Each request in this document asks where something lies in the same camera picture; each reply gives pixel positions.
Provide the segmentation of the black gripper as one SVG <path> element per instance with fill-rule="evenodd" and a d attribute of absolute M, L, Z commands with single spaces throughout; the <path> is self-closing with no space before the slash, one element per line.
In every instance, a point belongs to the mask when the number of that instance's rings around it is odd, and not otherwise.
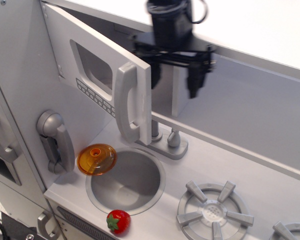
<path fill-rule="evenodd" d="M 151 88 L 161 79 L 162 64 L 187 69 L 189 98 L 204 86 L 213 69 L 214 47 L 193 35 L 195 24 L 187 14 L 153 14 L 152 32 L 131 35 L 134 54 L 151 66 Z"/>

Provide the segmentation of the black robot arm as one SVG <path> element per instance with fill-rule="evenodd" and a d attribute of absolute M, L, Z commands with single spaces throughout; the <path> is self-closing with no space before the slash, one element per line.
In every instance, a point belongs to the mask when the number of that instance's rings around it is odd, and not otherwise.
<path fill-rule="evenodd" d="M 161 79 L 163 64 L 187 69 L 189 98 L 205 84 L 206 74 L 213 69 L 215 48 L 193 34 L 193 26 L 208 16 L 208 5 L 203 4 L 203 15 L 193 19 L 190 0 L 149 0 L 146 9 L 151 16 L 152 31 L 131 35 L 133 53 L 151 66 L 151 87 Z"/>

